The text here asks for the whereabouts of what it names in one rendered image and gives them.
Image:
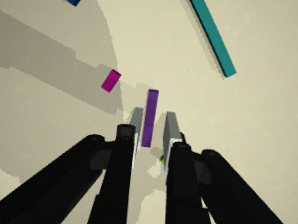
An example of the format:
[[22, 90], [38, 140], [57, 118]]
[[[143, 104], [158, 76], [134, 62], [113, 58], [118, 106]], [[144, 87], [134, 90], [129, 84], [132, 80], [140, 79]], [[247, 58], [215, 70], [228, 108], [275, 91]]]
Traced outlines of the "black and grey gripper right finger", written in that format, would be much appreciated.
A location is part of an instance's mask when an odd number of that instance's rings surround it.
[[211, 224], [209, 212], [216, 224], [283, 224], [219, 152], [192, 151], [175, 112], [166, 114], [163, 155], [165, 224]]

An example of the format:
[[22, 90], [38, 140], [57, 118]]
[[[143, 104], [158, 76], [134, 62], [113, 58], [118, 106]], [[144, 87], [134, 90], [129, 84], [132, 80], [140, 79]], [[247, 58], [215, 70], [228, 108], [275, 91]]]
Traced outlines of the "short magenta rod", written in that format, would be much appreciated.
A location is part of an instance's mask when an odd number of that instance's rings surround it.
[[107, 92], [110, 92], [113, 89], [113, 87], [115, 86], [115, 84], [117, 83], [117, 81], [119, 80], [120, 77], [121, 77], [120, 73], [118, 73], [114, 69], [111, 70], [111, 72], [107, 76], [106, 80], [102, 84], [101, 88], [103, 88]]

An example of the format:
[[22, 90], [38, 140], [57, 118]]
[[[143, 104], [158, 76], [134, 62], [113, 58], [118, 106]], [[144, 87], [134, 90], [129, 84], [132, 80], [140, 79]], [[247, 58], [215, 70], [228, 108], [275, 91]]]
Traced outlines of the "purple rod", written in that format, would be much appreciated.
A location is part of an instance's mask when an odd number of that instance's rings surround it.
[[149, 89], [141, 147], [151, 147], [159, 90]]

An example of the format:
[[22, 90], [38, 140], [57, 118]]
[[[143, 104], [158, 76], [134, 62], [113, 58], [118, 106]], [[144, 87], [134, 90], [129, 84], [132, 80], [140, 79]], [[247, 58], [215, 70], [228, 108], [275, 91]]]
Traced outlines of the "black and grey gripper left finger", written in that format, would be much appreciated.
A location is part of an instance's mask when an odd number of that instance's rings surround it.
[[103, 170], [87, 224], [126, 224], [143, 110], [117, 126], [114, 141], [86, 136], [0, 200], [0, 224], [61, 224]]

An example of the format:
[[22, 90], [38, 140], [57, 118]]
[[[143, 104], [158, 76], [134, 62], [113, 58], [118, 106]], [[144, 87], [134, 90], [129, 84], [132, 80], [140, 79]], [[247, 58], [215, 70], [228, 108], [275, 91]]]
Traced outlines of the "small blue block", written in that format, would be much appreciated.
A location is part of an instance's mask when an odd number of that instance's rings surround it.
[[77, 6], [78, 3], [80, 2], [80, 0], [67, 0], [70, 4], [72, 4], [73, 6]]

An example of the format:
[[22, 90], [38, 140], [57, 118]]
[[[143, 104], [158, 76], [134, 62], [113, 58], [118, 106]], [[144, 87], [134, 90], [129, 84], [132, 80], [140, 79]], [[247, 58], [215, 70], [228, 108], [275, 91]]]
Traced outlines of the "turquoise rod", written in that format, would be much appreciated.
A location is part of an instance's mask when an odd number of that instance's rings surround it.
[[190, 0], [190, 3], [201, 23], [213, 52], [225, 77], [236, 74], [236, 70], [204, 0]]

